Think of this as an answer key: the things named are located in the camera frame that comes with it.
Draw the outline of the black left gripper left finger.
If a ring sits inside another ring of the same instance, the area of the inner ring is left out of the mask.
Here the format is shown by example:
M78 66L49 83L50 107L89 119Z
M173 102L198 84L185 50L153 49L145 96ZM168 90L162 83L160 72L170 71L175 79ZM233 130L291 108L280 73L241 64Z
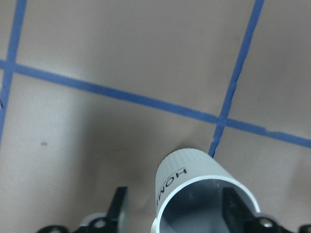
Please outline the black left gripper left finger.
M129 223L128 187L118 187L107 212L110 233L126 233Z

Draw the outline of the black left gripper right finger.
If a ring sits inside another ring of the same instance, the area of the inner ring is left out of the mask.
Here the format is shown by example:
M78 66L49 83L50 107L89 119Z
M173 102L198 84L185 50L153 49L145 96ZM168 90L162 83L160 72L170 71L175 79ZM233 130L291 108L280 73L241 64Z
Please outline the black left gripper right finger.
M255 212L234 188L225 187L222 191L222 217L230 233L246 233L252 228Z

